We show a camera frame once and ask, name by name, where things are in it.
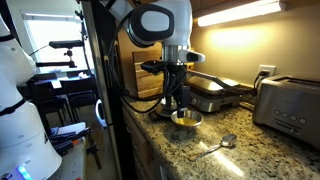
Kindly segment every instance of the metal bowl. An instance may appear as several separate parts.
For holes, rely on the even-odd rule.
[[[174,123],[185,127],[199,126],[202,122],[203,116],[198,111],[186,110],[183,118],[177,118],[177,111],[173,112],[171,119]]]

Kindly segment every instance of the chair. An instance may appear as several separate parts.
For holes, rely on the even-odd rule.
[[[67,99],[56,96],[51,82],[35,84],[35,87],[38,102],[34,103],[41,105],[44,114],[56,112],[59,116],[61,125],[64,126],[64,120],[66,118],[65,110],[67,110],[71,121],[73,121]]]
[[[76,122],[79,122],[77,109],[96,103],[95,84],[91,78],[78,80],[60,80],[63,91],[66,93],[71,113]]]

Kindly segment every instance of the kitchen counter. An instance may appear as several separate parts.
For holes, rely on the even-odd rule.
[[[139,110],[153,105],[131,104]],[[277,130],[253,124],[252,112],[240,106],[202,112],[202,124],[192,128],[128,110],[174,179],[320,179],[319,151]],[[229,133],[238,137],[234,148],[222,147],[196,162],[188,160]]]

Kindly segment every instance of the under-cabinet light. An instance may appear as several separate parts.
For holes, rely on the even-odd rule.
[[[202,16],[198,19],[200,27],[210,26],[223,22],[235,21],[249,17],[284,11],[286,4],[279,0],[260,0],[217,13]]]

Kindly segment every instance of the stainless steel toaster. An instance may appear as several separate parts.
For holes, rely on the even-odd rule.
[[[252,118],[320,149],[320,81],[283,75],[262,80]]]

